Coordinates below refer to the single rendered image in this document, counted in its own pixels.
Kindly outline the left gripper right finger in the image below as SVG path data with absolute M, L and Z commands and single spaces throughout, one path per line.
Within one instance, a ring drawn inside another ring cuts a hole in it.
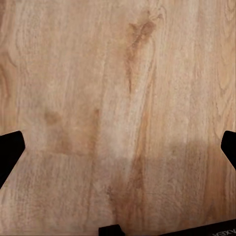
M 225 131 L 221 148 L 236 169 L 236 132 Z

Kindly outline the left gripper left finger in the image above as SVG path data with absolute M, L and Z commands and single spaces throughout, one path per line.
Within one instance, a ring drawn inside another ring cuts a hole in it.
M 25 150 L 21 131 L 0 136 L 0 189 Z

